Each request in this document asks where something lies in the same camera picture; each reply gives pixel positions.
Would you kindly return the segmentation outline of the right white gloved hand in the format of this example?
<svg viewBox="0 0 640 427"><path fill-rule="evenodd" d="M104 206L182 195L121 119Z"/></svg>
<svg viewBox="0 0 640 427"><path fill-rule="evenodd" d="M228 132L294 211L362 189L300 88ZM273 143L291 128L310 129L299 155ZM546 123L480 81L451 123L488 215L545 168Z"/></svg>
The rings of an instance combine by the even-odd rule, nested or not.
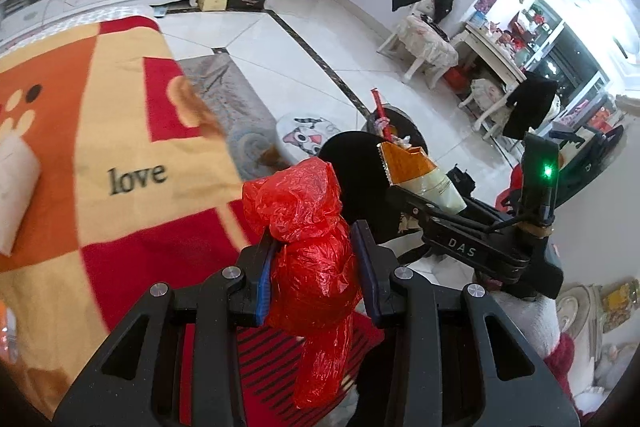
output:
<svg viewBox="0 0 640 427"><path fill-rule="evenodd" d="M548 358L559 346L561 329L554 300L543 295L518 299L502 291L498 282L477 277L471 268L448 256L421 258L408 267L440 286L462 289L471 283L482 285L541 358Z"/></svg>

